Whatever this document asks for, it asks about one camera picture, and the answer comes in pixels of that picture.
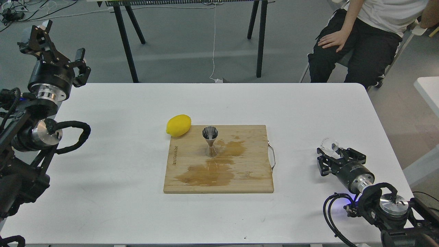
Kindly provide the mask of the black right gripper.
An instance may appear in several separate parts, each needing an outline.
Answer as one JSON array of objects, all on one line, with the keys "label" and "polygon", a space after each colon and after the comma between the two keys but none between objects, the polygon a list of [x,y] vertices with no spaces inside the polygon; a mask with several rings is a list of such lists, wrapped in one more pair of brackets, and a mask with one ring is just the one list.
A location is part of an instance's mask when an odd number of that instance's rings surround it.
[{"label": "black right gripper", "polygon": [[364,167],[366,156],[357,150],[339,148],[341,158],[328,156],[321,148],[317,148],[317,154],[320,175],[335,175],[352,194],[361,194],[366,187],[374,184],[375,176]]}]

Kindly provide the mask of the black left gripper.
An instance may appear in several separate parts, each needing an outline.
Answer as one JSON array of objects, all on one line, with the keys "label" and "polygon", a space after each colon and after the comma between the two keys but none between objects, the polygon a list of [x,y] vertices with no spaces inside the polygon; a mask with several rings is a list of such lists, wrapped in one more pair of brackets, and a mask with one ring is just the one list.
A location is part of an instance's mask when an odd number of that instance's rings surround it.
[{"label": "black left gripper", "polygon": [[38,60],[28,90],[39,98],[61,102],[70,97],[72,85],[81,87],[87,83],[91,68],[84,60],[85,48],[77,50],[74,61],[67,61],[67,57],[56,49],[49,36],[52,23],[47,20],[41,25],[26,28],[17,45],[21,53],[32,55]]}]

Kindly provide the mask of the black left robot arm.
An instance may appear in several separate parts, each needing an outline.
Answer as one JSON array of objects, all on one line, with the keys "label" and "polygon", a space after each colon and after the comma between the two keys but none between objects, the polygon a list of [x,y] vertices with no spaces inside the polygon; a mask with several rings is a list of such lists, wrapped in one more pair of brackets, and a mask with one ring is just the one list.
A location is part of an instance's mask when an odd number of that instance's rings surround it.
[{"label": "black left robot arm", "polygon": [[74,59],[56,48],[52,23],[25,29],[18,42],[20,52],[36,58],[27,91],[1,90],[1,224],[49,188],[47,170],[54,156],[77,150],[91,134],[85,122],[54,119],[72,89],[86,85],[91,68],[84,48]]}]

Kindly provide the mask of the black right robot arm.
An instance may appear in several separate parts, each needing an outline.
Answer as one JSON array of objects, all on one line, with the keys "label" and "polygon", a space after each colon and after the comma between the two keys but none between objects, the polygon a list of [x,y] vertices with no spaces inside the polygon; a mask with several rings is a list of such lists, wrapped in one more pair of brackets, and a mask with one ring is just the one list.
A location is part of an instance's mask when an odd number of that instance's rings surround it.
[{"label": "black right robot arm", "polygon": [[340,158],[328,156],[317,149],[321,176],[335,175],[355,195],[335,193],[323,204],[323,216],[329,228],[346,245],[353,247],[335,226],[331,207],[335,200],[344,198],[348,217],[363,217],[381,232],[384,247],[437,247],[439,242],[438,216],[417,198],[405,200],[389,183],[375,184],[375,176],[365,166],[366,156],[352,148],[338,148]]}]

